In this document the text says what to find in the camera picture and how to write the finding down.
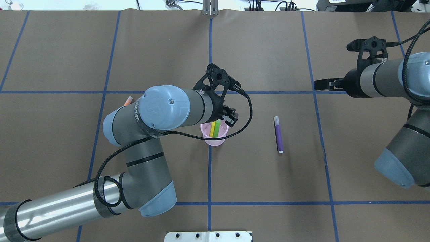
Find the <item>purple marker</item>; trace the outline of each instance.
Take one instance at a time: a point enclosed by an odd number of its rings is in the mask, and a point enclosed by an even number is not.
[[[278,145],[278,152],[284,152],[284,145],[282,145],[282,136],[281,136],[281,126],[279,125],[279,117],[275,116],[275,134],[276,134],[276,144]]]

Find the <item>white bracket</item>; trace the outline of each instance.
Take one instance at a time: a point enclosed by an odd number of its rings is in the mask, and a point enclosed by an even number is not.
[[[250,231],[169,232],[164,242],[252,242]]]
[[[202,14],[207,16],[217,16],[218,0],[203,0]]]

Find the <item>pink cup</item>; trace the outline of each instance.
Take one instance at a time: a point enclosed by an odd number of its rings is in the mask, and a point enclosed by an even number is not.
[[[212,137],[209,137],[209,134],[211,133],[211,125],[212,123],[206,123],[200,125],[200,130],[202,131],[204,138],[214,139]],[[219,133],[217,138],[222,138],[227,136],[229,126],[225,123],[225,120],[221,120],[221,124],[219,125]],[[211,146],[218,146],[224,143],[225,140],[205,140],[206,143],[208,143]]]

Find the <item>light blue joint cap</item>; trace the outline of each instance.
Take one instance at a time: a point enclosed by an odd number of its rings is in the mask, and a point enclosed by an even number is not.
[[[403,62],[404,60],[397,69],[397,77],[402,86]],[[430,52],[410,55],[407,75],[409,90],[415,95],[419,95],[423,98],[430,98]]]
[[[154,86],[145,91],[139,104],[143,122],[157,130],[181,126],[190,114],[190,99],[179,87]]]
[[[103,121],[103,134],[106,137],[106,139],[108,139],[108,141],[111,144],[113,144],[114,146],[121,146],[115,140],[114,133],[112,131],[112,124],[114,123],[115,115],[117,114],[118,110],[120,110],[122,107],[119,107],[117,110],[108,114]]]
[[[169,211],[177,202],[175,186],[171,181],[161,192],[139,208],[143,217],[154,217]]]
[[[387,148],[375,161],[375,169],[403,188],[409,188],[415,183],[414,178],[412,178],[406,167]]]

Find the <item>green marker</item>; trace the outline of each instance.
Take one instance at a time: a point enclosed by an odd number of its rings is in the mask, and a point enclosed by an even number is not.
[[[215,122],[215,129],[214,129],[214,138],[218,138],[218,133],[219,133],[219,126],[221,125],[221,120],[220,119],[218,119],[216,122]]]

